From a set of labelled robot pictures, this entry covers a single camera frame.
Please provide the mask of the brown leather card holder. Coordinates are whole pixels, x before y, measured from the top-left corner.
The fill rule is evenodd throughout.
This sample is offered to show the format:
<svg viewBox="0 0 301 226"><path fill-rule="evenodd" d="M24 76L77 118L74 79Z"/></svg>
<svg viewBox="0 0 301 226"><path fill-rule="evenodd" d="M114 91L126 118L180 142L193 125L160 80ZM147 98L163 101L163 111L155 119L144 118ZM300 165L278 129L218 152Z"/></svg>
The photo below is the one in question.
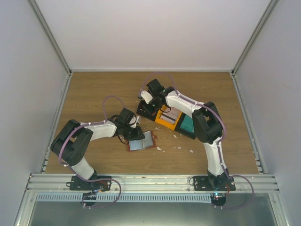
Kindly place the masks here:
<svg viewBox="0 0 301 226"><path fill-rule="evenodd" d="M128 152L157 147L156 140L158 137L154 135L152 130L146 131L143 134L145 135L144 139L129 141L129 144L127 145Z"/></svg>

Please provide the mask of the black bin with red cards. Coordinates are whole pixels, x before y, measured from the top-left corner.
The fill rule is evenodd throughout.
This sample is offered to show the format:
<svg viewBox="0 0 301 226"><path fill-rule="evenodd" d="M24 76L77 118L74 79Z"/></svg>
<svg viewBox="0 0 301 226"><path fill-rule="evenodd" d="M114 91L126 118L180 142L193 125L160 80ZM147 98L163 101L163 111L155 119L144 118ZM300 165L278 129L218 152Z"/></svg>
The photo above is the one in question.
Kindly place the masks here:
<svg viewBox="0 0 301 226"><path fill-rule="evenodd" d="M147 104L143 99L141 99L136 113L139 116L145 117L151 121L155 121L158 112L153 105Z"/></svg>

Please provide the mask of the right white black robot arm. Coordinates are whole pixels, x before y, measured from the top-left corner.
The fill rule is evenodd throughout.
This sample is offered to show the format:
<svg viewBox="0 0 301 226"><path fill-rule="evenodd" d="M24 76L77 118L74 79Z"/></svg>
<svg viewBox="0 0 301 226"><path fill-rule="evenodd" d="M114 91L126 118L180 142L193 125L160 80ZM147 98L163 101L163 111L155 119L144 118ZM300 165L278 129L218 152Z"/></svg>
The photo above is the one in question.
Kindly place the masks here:
<svg viewBox="0 0 301 226"><path fill-rule="evenodd" d="M208 185L212 190L220 190L229 173L222 153L225 126L215 104L191 99L174 87L164 88L157 79L149 82L147 88L148 90L140 89L138 94L143 109L157 113L166 106L177 109L192 119L194 134L206 151Z"/></svg>

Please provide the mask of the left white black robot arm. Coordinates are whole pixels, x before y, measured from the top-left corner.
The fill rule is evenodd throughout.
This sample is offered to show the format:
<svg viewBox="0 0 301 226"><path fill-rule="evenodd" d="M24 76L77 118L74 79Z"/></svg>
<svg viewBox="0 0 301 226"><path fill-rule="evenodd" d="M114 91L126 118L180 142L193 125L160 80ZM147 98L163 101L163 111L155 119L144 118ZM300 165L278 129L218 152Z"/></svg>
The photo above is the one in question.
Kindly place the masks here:
<svg viewBox="0 0 301 226"><path fill-rule="evenodd" d="M143 140L145 135L139 120L139 116L126 108L104 121L80 123L69 120L52 141L50 150L57 155L60 164L70 168L81 179L80 184L86 190L92 190L96 187L97 179L95 169L85 158L89 143L110 137L128 142Z"/></svg>

